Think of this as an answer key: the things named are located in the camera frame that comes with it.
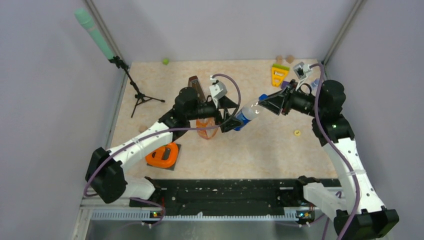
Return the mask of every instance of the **orange object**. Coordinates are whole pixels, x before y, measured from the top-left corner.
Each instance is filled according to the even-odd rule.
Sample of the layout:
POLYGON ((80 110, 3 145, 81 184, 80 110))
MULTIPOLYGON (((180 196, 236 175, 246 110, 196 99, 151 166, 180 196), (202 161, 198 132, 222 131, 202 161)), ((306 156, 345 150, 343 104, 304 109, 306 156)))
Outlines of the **orange object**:
POLYGON ((161 146, 158 149, 152 151, 149 155, 145 157, 146 162, 153 167, 167 169, 172 167, 177 161, 178 157, 178 146, 174 142, 171 142, 168 145, 161 146), (164 159, 164 156, 169 149, 169 156, 167 159, 164 159))
MULTIPOLYGON (((212 127, 212 126, 215 126, 215 120, 212 117, 196 120, 196 128, 205 128, 205 127, 212 127)), ((218 127, 214 129, 209 129, 209 130, 197 130, 197 134, 199 134, 199 136, 204 139, 213 138, 215 134, 217 134, 217 132, 218 132, 218 127)))
MULTIPOLYGON (((205 93, 203 91, 202 85, 200 84, 200 81, 198 79, 198 76, 192 76, 188 79, 188 86, 196 89, 197 96, 199 98, 199 101, 204 103, 206 102, 205 93)), ((197 128, 205 128, 205 127, 212 127, 215 126, 215 120, 214 118, 205 118, 205 119, 197 119, 196 120, 196 127, 197 128)), ((210 129, 210 130, 197 130, 197 134, 201 138, 204 139, 211 139, 217 134, 218 128, 210 129)))

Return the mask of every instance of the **plastic bottle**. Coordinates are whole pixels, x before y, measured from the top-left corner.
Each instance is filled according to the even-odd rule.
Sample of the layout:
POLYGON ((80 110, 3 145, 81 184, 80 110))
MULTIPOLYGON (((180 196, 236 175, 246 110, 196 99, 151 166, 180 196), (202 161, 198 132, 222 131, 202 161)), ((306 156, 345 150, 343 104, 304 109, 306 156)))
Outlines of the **plastic bottle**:
POLYGON ((234 128, 235 131, 240 131, 248 122, 259 116, 264 108, 258 105, 258 102, 266 98, 268 98, 268 96, 266 94, 262 94, 259 98, 254 99, 243 106, 243 108, 235 115, 235 118, 241 120, 243 125, 234 128))
POLYGON ((318 84, 320 84, 320 79, 319 78, 315 79, 315 81, 313 81, 310 84, 310 88, 312 89, 311 94, 315 95, 315 93, 317 92, 317 89, 318 89, 318 84))

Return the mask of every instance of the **microphone stand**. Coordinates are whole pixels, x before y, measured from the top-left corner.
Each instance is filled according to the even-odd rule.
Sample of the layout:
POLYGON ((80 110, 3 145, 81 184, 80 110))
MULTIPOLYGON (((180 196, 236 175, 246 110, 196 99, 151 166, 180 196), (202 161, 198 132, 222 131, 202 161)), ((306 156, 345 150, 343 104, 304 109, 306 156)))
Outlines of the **microphone stand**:
POLYGON ((132 110, 131 118, 133 118, 134 112, 136 111, 137 106, 140 105, 140 104, 146 103, 146 102, 148 102, 150 100, 157 100, 157 101, 160 101, 162 103, 165 102, 165 100, 163 100, 163 99, 158 99, 158 98, 151 97, 151 96, 146 96, 145 94, 143 94, 139 90, 139 87, 137 86, 137 84, 133 81, 133 78, 130 76, 130 73, 128 72, 129 66, 122 59, 120 59, 119 56, 114 56, 113 59, 109 59, 109 62, 111 64, 115 64, 118 69, 123 69, 123 71, 125 72, 125 74, 129 78, 129 84, 131 84, 131 86, 137 92, 137 94, 135 95, 135 98, 137 99, 137 102, 135 103, 134 109, 132 110))

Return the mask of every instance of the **marble surface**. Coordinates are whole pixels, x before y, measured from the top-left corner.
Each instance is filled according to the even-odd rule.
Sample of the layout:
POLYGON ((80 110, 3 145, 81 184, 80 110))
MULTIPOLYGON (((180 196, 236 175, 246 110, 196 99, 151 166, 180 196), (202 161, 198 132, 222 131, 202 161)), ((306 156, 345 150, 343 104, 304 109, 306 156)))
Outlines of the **marble surface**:
MULTIPOLYGON (((298 62, 313 64, 315 59, 297 59, 298 62)), ((139 134, 140 125, 151 126, 171 109, 179 90, 187 86, 189 77, 197 75, 203 89, 210 85, 210 75, 227 74, 241 90, 241 105, 279 90, 271 85, 271 65, 275 60, 235 61, 180 61, 163 65, 161 62, 134 62, 130 74, 140 90, 166 102, 149 101, 139 105, 130 118, 136 99, 135 91, 126 85, 122 104, 116 122, 112 146, 126 142, 139 134)), ((311 82, 319 77, 320 70, 314 69, 309 77, 311 82)), ((290 69, 286 80, 296 79, 290 69)), ((227 89, 227 96, 237 102, 237 92, 230 81, 220 77, 227 89)), ((181 150, 175 169, 167 170, 146 165, 142 159, 128 171, 134 178, 161 179, 269 179, 297 178, 301 175, 317 178, 336 178, 334 167, 327 154, 320 147, 312 132, 310 116, 291 111, 287 116, 277 116, 264 111, 258 118, 241 131, 221 133, 212 139, 198 136, 189 131, 176 143, 181 150)))

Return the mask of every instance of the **blue bottle cap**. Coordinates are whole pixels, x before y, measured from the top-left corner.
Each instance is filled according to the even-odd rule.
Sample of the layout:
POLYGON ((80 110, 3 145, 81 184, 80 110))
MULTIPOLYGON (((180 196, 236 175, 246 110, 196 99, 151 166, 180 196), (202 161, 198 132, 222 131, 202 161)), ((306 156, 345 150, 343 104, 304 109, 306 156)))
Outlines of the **blue bottle cap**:
POLYGON ((268 98, 268 95, 266 95, 266 94, 262 94, 262 95, 259 97, 259 101, 265 100, 265 99, 267 99, 267 98, 268 98))

